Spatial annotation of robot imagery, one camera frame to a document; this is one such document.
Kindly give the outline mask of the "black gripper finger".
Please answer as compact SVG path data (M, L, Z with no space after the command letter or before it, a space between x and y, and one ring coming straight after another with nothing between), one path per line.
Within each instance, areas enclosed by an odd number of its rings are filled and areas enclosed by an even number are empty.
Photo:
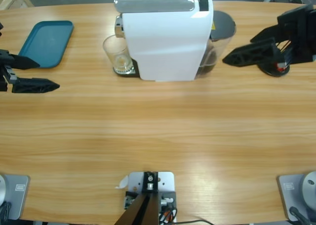
M45 78L18 78L12 86L12 93L46 93L60 87Z
M281 51L272 37L235 48L223 58L223 63L235 67L245 67L272 62L280 56Z
M266 40L269 38L278 38L279 31L280 31L280 29L279 29L278 25L267 27L267 28L263 29L262 31L260 31L257 35L255 35L250 40L250 42L254 43L254 42L259 42L259 41Z
M13 58L13 62L9 65L13 69L28 70L28 69L34 69L34 68L40 67L40 64L38 64L31 58L28 58L25 56L14 55L14 54L10 54L10 56Z

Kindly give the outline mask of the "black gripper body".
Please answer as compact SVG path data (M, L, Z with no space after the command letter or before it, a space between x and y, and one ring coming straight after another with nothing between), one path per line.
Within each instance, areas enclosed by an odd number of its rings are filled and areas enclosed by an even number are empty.
M17 55L10 54L8 50L0 50L0 90L7 91L7 85L12 84L12 92L16 92L18 77L12 70L18 60Z
M316 59L316 9L312 4L289 10L277 17L276 43L287 42L282 52L287 63Z

